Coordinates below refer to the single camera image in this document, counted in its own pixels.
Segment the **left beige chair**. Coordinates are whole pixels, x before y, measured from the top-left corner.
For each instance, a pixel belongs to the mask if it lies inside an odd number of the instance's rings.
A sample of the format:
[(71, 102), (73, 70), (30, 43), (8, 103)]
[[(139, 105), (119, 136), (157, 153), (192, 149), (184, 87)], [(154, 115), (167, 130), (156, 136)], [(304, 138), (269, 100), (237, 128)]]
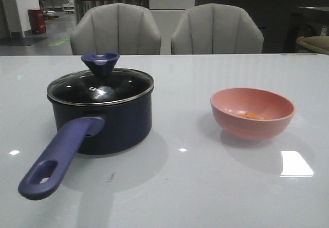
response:
[(114, 3), (89, 9), (70, 36), (74, 55), (158, 55), (161, 36), (149, 9)]

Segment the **orange ham pieces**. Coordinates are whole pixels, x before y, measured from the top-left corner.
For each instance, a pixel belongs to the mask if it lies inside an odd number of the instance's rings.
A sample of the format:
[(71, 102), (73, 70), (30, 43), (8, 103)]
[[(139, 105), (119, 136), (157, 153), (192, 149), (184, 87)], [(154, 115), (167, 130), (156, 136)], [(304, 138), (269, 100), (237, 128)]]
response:
[(265, 114), (256, 115), (252, 112), (238, 113), (237, 116), (242, 117), (242, 118), (246, 118), (246, 119), (253, 119), (253, 120), (269, 120), (269, 117)]

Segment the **tan cushion seat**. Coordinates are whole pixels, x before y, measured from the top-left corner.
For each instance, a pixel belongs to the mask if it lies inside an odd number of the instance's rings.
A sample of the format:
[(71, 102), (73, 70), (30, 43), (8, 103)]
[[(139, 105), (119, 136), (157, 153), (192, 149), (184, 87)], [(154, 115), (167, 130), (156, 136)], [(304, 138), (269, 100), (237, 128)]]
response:
[(296, 43), (310, 52), (328, 55), (328, 38), (329, 36), (301, 36), (296, 39)]

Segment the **pink bowl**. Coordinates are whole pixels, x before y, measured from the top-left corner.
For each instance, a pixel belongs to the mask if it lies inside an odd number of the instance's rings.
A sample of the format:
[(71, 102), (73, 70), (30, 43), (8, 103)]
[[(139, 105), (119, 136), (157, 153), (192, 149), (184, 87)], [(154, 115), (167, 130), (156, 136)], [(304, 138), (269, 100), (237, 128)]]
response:
[[(283, 132), (295, 113), (287, 98), (261, 89), (229, 88), (214, 93), (212, 113), (218, 125), (227, 133), (249, 141), (264, 141)], [(265, 114), (269, 120), (253, 120), (238, 113)]]

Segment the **dark counter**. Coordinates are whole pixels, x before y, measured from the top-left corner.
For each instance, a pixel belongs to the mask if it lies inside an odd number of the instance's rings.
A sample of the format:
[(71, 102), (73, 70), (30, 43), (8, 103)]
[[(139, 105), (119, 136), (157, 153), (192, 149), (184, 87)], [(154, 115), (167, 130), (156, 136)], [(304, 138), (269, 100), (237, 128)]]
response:
[(195, 0), (195, 4), (225, 4), (248, 12), (264, 36), (264, 53), (282, 53), (290, 15), (297, 7), (327, 7), (328, 0)]

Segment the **dark blue saucepan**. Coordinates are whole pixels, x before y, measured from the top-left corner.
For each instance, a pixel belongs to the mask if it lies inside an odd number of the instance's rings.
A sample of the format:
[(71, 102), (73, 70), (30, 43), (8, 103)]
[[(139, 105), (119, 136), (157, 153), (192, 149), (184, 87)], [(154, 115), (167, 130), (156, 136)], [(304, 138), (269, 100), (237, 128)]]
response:
[(49, 101), (57, 134), (18, 186), (18, 192), (30, 200), (47, 198), (57, 190), (76, 153), (107, 155), (124, 151), (140, 143), (152, 127), (152, 92), (107, 106)]

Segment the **right beige chair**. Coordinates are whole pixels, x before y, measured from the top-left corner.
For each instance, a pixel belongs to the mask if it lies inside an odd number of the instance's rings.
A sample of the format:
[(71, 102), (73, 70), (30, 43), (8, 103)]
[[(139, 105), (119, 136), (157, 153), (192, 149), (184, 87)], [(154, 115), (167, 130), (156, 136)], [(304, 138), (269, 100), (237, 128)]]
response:
[(242, 8), (209, 3), (185, 10), (171, 37), (172, 54), (262, 53), (264, 37)]

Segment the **beige chair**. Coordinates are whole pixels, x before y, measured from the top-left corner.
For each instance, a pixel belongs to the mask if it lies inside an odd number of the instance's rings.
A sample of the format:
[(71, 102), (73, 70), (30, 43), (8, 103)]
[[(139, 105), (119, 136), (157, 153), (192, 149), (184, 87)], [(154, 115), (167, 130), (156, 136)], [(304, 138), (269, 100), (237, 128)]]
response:
[(209, 3), (185, 10), (171, 37), (172, 54), (262, 53), (264, 37), (242, 8)]
[(89, 9), (70, 36), (74, 55), (158, 55), (161, 36), (149, 9), (114, 3)]

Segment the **glass lid with blue knob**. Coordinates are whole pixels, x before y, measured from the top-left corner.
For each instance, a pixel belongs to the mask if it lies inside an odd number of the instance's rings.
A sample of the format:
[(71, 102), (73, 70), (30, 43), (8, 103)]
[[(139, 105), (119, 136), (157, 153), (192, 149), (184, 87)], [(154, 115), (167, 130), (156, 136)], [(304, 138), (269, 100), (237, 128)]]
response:
[(50, 100), (72, 106), (107, 106), (133, 101), (154, 88), (148, 73), (135, 69), (116, 68), (120, 55), (87, 53), (81, 61), (87, 70), (64, 75), (47, 87)]

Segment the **red bin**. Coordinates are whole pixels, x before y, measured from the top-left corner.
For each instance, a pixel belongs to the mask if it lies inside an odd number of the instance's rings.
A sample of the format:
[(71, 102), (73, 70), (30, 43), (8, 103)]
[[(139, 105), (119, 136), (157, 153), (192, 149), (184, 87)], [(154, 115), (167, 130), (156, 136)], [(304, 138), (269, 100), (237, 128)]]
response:
[(43, 34), (46, 32), (42, 9), (28, 9), (28, 16), (32, 34)]

